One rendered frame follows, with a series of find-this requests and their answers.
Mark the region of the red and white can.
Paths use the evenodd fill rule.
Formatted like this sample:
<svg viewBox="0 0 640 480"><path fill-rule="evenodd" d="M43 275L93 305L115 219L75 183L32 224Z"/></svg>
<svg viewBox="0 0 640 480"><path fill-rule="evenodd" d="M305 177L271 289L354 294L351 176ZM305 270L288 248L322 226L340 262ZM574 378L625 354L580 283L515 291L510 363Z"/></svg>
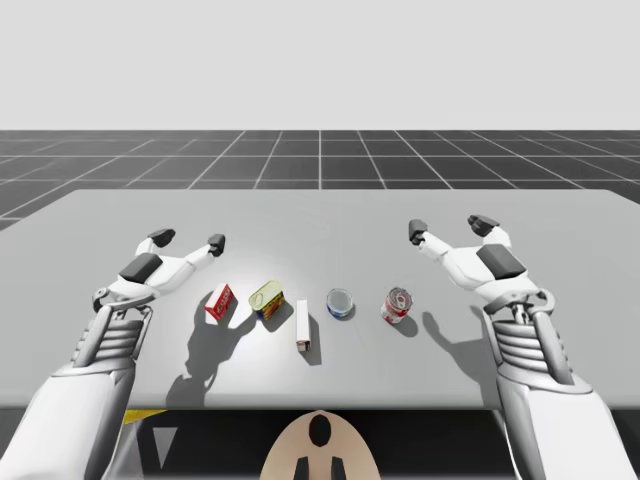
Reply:
<svg viewBox="0 0 640 480"><path fill-rule="evenodd" d="M389 324L399 323L409 312L413 299L409 292L401 287L392 288L381 307L381 316Z"/></svg>

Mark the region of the green and blue rectangular can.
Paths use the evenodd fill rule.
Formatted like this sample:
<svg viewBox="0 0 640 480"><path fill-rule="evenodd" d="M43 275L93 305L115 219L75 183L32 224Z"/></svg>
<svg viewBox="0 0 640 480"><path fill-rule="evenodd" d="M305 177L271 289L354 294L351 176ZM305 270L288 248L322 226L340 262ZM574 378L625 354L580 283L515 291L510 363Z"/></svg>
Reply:
<svg viewBox="0 0 640 480"><path fill-rule="evenodd" d="M276 280L270 280L254 292L249 297L248 302L258 318L266 320L284 302L282 285Z"/></svg>

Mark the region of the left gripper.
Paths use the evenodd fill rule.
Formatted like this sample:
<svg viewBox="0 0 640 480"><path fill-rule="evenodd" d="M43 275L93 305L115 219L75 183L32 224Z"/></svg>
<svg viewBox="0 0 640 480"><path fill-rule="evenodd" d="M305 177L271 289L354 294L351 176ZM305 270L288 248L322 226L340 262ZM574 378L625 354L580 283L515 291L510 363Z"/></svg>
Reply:
<svg viewBox="0 0 640 480"><path fill-rule="evenodd" d="M164 228L148 234L139 243L136 257L108 286L115 301L169 294L188 279L188 266L191 273L196 273L212 265L224 253L225 235L217 233L208 239L206 245L184 258L161 256L161 250L171 243L175 235L174 229Z"/></svg>

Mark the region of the tan robot part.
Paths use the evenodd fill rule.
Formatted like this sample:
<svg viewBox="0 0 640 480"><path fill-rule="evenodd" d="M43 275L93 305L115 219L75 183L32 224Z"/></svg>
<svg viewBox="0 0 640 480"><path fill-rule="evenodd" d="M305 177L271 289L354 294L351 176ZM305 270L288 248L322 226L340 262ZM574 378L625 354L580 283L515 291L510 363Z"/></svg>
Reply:
<svg viewBox="0 0 640 480"><path fill-rule="evenodd" d="M277 437L259 480L381 480L364 438L344 418L314 411Z"/></svg>

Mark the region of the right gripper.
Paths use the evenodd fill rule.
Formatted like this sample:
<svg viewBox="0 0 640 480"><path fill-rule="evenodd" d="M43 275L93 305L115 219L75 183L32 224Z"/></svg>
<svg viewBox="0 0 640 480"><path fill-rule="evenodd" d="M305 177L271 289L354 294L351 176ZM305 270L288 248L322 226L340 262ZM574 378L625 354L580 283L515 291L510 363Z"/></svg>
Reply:
<svg viewBox="0 0 640 480"><path fill-rule="evenodd" d="M511 252L509 234L500 223L483 215L470 215L467 222L481 238L478 247L454 248L433 235L420 219L409 221L409 241L434 262L445 262L445 270L460 288L492 302L509 292L534 294L538 286L527 268Z"/></svg>

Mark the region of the blue flat can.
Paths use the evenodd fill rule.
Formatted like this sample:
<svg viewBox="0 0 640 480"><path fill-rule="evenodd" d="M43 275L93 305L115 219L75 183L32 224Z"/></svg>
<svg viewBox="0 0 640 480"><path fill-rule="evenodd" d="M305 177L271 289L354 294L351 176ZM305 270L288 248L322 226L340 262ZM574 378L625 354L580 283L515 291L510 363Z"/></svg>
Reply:
<svg viewBox="0 0 640 480"><path fill-rule="evenodd" d="M343 288L334 288L327 294L326 307L335 318L345 318L354 307L353 297Z"/></svg>

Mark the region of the red and white carton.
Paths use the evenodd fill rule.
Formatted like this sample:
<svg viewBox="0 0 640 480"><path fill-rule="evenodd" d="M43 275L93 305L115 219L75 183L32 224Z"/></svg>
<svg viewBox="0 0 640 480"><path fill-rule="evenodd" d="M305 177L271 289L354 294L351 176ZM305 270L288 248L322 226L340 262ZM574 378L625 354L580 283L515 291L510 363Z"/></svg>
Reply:
<svg viewBox="0 0 640 480"><path fill-rule="evenodd" d="M228 283L220 283L204 304L205 323L218 325L228 322L236 307L236 296Z"/></svg>

